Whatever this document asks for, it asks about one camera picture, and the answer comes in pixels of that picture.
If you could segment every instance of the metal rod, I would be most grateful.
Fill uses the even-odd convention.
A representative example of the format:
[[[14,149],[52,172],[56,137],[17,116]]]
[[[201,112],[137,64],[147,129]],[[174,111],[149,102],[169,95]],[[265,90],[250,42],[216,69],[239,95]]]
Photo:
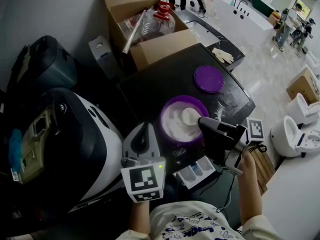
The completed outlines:
[[[140,24],[141,24],[141,22],[142,22],[142,19],[144,18],[145,14],[146,14],[146,12],[147,12],[147,10],[145,9],[145,10],[142,12],[142,14],[141,14],[138,22],[135,24],[134,29],[132,30],[131,35],[129,36],[129,38],[128,38],[128,40],[126,41],[126,44],[125,44],[125,46],[124,46],[124,48],[123,48],[123,50],[122,50],[122,53],[123,53],[123,54],[128,54],[129,49],[130,49],[130,46],[131,46],[131,43],[132,43],[132,41],[133,41],[133,39],[134,39],[134,37],[135,37],[135,35],[136,35],[136,32],[137,32],[137,30],[138,30],[138,28],[139,28],[139,26],[140,26]]]

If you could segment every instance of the white sink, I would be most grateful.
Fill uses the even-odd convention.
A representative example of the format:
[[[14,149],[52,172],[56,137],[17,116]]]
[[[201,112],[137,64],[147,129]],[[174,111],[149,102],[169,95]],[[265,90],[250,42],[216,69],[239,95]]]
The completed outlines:
[[[220,42],[220,39],[218,37],[216,37],[213,33],[211,33],[197,21],[188,22],[186,26],[195,35],[196,40],[199,43],[203,44],[205,47]]]

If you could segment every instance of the white powder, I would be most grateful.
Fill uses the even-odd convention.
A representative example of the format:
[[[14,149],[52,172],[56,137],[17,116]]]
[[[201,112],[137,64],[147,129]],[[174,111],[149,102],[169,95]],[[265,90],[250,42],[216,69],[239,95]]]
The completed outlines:
[[[186,108],[197,110],[192,104],[178,101],[168,106],[162,116],[162,127],[165,133],[179,142],[191,142],[201,134],[198,125],[186,125],[182,121],[182,111]]]
[[[219,106],[218,106],[218,110],[216,112],[214,112],[214,114],[216,115],[216,117],[214,119],[221,122],[221,119],[222,119],[224,112],[225,112],[225,107],[222,106],[219,101],[218,101],[218,103],[219,103]]]

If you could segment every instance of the spoon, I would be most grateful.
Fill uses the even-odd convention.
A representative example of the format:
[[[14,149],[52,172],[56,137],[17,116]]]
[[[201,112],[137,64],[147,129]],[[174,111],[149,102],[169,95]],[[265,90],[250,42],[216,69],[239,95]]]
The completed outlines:
[[[181,113],[182,122],[187,126],[195,126],[201,115],[192,107],[185,108]]]

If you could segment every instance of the faucet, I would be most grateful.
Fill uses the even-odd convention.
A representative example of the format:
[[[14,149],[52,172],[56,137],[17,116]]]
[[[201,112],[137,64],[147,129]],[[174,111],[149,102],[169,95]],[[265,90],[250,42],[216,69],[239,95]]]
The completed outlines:
[[[239,2],[238,6],[237,6],[237,9],[239,9],[239,5],[241,4],[241,2],[245,2],[245,3],[246,3],[246,5],[248,5],[248,2],[247,2],[247,1],[245,1],[245,0],[241,0],[241,1]]]

